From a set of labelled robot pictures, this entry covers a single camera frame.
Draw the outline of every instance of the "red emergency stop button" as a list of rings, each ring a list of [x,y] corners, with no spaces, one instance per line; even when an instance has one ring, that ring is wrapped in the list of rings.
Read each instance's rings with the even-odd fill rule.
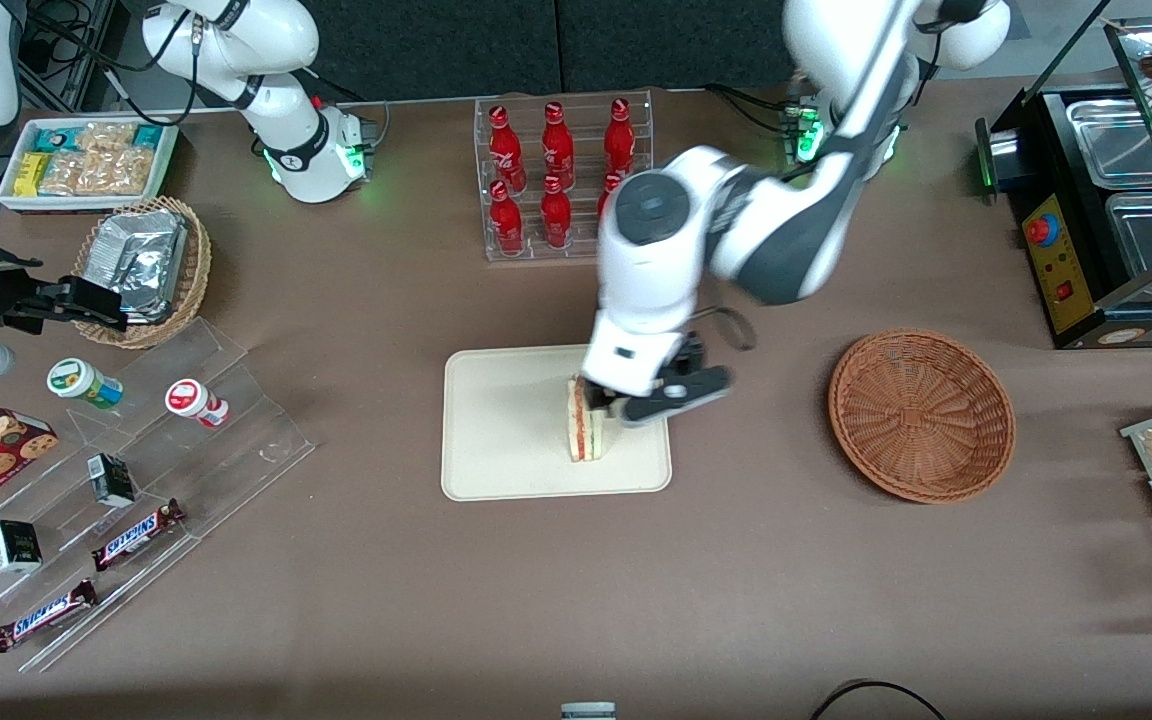
[[[1047,213],[1025,225],[1025,240],[1033,245],[1052,247],[1056,237],[1060,237],[1060,220],[1056,220],[1056,215]]]

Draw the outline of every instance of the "wicker basket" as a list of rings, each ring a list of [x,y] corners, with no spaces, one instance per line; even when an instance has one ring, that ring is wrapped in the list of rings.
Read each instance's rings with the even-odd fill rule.
[[[174,336],[182,331],[189,320],[198,314],[198,306],[202,305],[202,296],[207,291],[207,273],[211,271],[211,241],[207,238],[207,228],[198,222],[198,215],[194,213],[183,202],[174,200],[172,197],[156,197],[152,200],[138,202],[128,209],[120,209],[119,214],[124,213],[147,213],[150,210],[172,210],[180,213],[189,222],[189,237],[185,241],[184,258],[180,259],[180,272],[177,274],[177,288],[175,297],[172,300],[172,316],[157,325],[129,325],[127,332],[120,333],[104,325],[92,323],[75,323],[83,338],[103,344],[114,344],[124,350],[145,350],[154,347]],[[88,252],[91,252],[92,242],[96,241],[96,229],[88,234],[88,242],[83,243],[78,251],[78,260],[74,264],[74,274],[81,275],[84,266],[88,265]]]
[[[1016,446],[1011,401],[992,370],[927,331],[888,331],[852,344],[829,382],[829,420],[865,477],[915,502],[979,495]]]

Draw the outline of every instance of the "control panel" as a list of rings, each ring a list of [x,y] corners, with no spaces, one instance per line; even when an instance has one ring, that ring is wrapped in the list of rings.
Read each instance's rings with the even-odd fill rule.
[[[1074,252],[1056,196],[1048,197],[1021,225],[1043,288],[1043,304],[1056,333],[1074,327],[1096,311],[1083,267]]]

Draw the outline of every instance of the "red bottle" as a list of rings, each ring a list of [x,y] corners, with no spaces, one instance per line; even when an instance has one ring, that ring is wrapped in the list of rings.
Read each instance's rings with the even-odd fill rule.
[[[607,177],[602,179],[602,195],[598,197],[598,222],[602,222],[602,205],[607,205],[608,197],[617,187],[621,187],[621,174],[607,173]]]
[[[612,124],[602,136],[607,152],[607,172],[628,177],[634,173],[634,126],[630,124],[630,103],[623,97],[612,101]]]
[[[502,106],[488,109],[488,120],[492,122],[492,161],[495,164],[497,175],[508,184],[509,191],[517,195],[526,187],[526,170],[522,169],[522,143],[509,127],[509,113]]]
[[[570,245],[568,232],[573,228],[573,205],[563,192],[558,176],[545,176],[545,196],[540,199],[540,214],[545,218],[545,242],[554,250]]]
[[[503,181],[492,181],[492,232],[500,252],[511,258],[522,255],[522,213],[515,200],[509,199],[509,188]]]
[[[563,190],[571,190],[576,183],[576,143],[563,122],[561,104],[545,104],[545,134],[540,136],[540,147],[545,151],[545,172],[558,176]]]

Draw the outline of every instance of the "acrylic display stand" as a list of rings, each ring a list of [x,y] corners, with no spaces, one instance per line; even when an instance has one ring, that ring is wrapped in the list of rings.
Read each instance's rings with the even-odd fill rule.
[[[6,486],[0,520],[32,523],[44,564],[28,575],[0,573],[0,626],[13,623],[91,578],[100,605],[45,629],[3,655],[20,670],[46,670],[89,632],[108,620],[147,583],[194,550],[251,498],[314,449],[282,407],[265,396],[243,355],[206,320],[147,351],[120,372],[126,394],[113,410],[74,404],[69,415],[78,439],[32,480]],[[229,402],[220,429],[168,414],[166,388],[195,378]],[[108,452],[122,457],[136,484],[129,507],[96,502],[88,482],[88,457]],[[188,515],[115,568],[96,573],[91,551],[175,498]]]
[[[630,103],[630,123],[634,126],[634,169],[655,167],[653,150],[655,129],[652,120],[652,94],[639,92],[594,92],[594,94],[556,94],[550,97],[494,97],[477,100],[473,105],[473,152],[479,168],[479,202],[483,206],[483,237],[488,260],[562,260],[594,258],[598,253],[598,199],[602,196],[602,179],[607,176],[607,156],[602,151],[602,136],[612,122],[612,101],[617,97]],[[545,242],[540,218],[540,198],[544,197],[545,159],[540,136],[545,132],[545,104],[563,104],[567,127],[576,141],[576,183],[567,191],[573,205],[571,243],[564,250],[554,250]],[[492,161],[492,124],[488,109],[502,105],[509,111],[509,126],[522,142],[522,165],[526,169],[526,188],[513,196],[522,211],[524,251],[506,256],[497,245],[492,232],[492,196],[488,187],[498,179]]]
[[[458,502],[657,492],[669,484],[669,427],[604,422],[602,458],[573,462],[567,381],[585,346],[468,350],[444,378],[444,494]]]

